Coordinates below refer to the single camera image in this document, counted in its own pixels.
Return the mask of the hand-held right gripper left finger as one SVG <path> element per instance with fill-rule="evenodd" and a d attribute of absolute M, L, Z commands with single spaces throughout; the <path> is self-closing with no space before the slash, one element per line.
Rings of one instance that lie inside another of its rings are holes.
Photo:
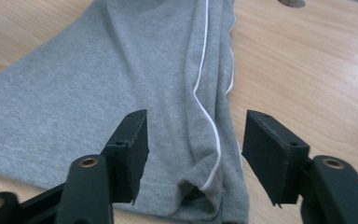
<path fill-rule="evenodd" d="M 105 144 L 112 203 L 134 203 L 148 158 L 147 110 L 128 114 Z"/>

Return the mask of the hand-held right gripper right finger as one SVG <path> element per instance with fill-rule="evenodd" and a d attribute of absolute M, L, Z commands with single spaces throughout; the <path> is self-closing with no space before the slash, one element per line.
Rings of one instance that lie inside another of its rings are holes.
<path fill-rule="evenodd" d="M 242 156 L 273 205 L 296 203 L 310 146 L 271 115 L 248 110 Z"/>

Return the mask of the grey pants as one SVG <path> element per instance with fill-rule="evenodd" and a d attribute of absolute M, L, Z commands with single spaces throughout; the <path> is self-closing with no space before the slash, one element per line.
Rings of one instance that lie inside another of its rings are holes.
<path fill-rule="evenodd" d="M 0 175 L 49 189 L 147 113 L 149 154 L 131 210 L 247 224 L 227 96 L 234 0 L 94 0 L 67 29 L 0 72 Z"/>

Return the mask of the grey round table grommet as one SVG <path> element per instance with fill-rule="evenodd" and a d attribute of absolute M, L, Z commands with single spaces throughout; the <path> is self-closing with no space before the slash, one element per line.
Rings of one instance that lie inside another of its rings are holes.
<path fill-rule="evenodd" d="M 305 0 L 278 0 L 278 1 L 288 7 L 300 8 L 306 5 Z"/>

